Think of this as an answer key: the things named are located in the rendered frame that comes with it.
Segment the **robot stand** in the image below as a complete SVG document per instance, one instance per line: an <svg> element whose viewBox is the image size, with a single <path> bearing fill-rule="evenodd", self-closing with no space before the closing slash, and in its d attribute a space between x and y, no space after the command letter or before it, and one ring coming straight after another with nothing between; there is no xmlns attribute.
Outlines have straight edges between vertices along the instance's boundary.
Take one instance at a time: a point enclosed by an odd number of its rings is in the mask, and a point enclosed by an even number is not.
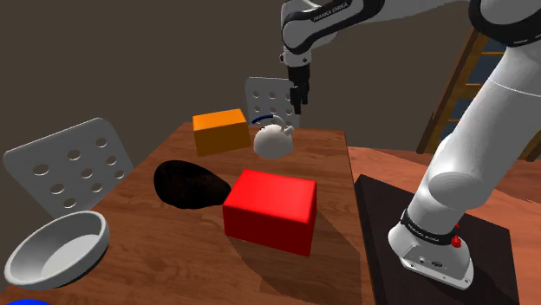
<svg viewBox="0 0 541 305"><path fill-rule="evenodd" d="M406 270L388 244L411 192L361 175L355 195L376 305L519 305L508 229L468 214L460 220L474 267L472 285L460 290Z"/></svg>

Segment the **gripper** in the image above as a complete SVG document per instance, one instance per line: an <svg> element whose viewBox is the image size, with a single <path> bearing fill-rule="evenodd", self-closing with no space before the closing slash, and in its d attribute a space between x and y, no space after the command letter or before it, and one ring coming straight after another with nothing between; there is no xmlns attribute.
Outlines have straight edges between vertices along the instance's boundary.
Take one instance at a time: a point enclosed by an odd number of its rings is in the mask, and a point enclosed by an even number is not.
<svg viewBox="0 0 541 305"><path fill-rule="evenodd" d="M310 91L310 65L288 67L289 80L293 82L290 88L290 104L294 107L295 114L302 113L302 105L308 103Z"/></svg>

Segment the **black rounded lump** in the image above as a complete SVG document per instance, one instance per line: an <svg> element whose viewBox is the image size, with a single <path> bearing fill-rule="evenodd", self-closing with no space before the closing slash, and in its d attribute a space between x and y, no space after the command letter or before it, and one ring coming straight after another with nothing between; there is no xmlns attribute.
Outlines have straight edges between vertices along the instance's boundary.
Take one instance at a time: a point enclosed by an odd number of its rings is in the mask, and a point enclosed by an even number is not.
<svg viewBox="0 0 541 305"><path fill-rule="evenodd" d="M154 171L153 186L165 204L182 210L222 205L230 185L215 173L184 160L168 160Z"/></svg>

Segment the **orange box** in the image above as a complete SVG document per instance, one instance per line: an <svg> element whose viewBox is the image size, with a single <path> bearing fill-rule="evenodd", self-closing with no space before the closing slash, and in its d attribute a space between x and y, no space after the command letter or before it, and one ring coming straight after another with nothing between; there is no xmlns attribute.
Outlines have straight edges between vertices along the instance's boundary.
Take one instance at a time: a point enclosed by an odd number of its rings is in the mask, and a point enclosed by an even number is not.
<svg viewBox="0 0 541 305"><path fill-rule="evenodd" d="M192 130L200 157L251 145L248 124L239 108L194 115Z"/></svg>

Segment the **red box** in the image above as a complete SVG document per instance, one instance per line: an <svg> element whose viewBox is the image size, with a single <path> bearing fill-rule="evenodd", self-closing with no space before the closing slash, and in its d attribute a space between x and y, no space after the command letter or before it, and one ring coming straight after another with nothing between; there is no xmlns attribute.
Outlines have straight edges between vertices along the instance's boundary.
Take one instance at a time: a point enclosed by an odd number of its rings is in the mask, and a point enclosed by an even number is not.
<svg viewBox="0 0 541 305"><path fill-rule="evenodd" d="M225 234L309 256L316 219L314 180L244 170L223 203Z"/></svg>

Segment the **white bowl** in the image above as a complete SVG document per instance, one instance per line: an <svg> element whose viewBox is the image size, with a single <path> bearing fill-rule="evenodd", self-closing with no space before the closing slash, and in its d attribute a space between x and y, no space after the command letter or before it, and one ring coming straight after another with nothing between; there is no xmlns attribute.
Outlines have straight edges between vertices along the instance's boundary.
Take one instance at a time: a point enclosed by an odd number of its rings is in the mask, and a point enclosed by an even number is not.
<svg viewBox="0 0 541 305"><path fill-rule="evenodd" d="M100 213L70 213L24 239L8 258L4 277L22 289L57 289L92 270L107 252L108 243L108 223Z"/></svg>

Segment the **white kettle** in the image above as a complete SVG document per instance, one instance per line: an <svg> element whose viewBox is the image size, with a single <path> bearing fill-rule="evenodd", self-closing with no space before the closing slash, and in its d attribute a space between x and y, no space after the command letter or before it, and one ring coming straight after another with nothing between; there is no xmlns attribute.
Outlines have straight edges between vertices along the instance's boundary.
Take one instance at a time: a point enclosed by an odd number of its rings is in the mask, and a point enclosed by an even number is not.
<svg viewBox="0 0 541 305"><path fill-rule="evenodd" d="M284 120L276 114L266 114L252 120L255 124L261 120L273 119L277 124L262 127L253 140L254 152L265 159L280 159L289 155L293 150L291 134L295 131L293 126L287 126Z"/></svg>

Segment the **grey perforated chair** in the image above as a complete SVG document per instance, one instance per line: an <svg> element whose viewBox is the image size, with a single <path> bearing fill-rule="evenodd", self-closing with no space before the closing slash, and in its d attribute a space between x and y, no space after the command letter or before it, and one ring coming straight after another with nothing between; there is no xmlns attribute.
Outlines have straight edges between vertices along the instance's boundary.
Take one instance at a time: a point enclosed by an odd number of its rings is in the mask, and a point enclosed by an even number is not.
<svg viewBox="0 0 541 305"><path fill-rule="evenodd" d="M3 164L53 218L94 208L134 169L114 127L103 118L10 149Z"/></svg>
<svg viewBox="0 0 541 305"><path fill-rule="evenodd" d="M244 83L247 120L251 124L257 117L275 114L283 119L286 126L300 127L300 116L290 104L288 79L249 77Z"/></svg>

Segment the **wooden shelf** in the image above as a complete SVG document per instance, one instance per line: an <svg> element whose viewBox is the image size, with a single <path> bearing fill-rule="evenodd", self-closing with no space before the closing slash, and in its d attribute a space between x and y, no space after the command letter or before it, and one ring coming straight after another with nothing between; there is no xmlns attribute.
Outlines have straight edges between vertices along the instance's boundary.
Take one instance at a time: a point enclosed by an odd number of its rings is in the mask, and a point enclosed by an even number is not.
<svg viewBox="0 0 541 305"><path fill-rule="evenodd" d="M440 101L421 136L417 153L434 153L440 142L450 135L504 52L505 47L498 42L475 29L470 32Z"/></svg>

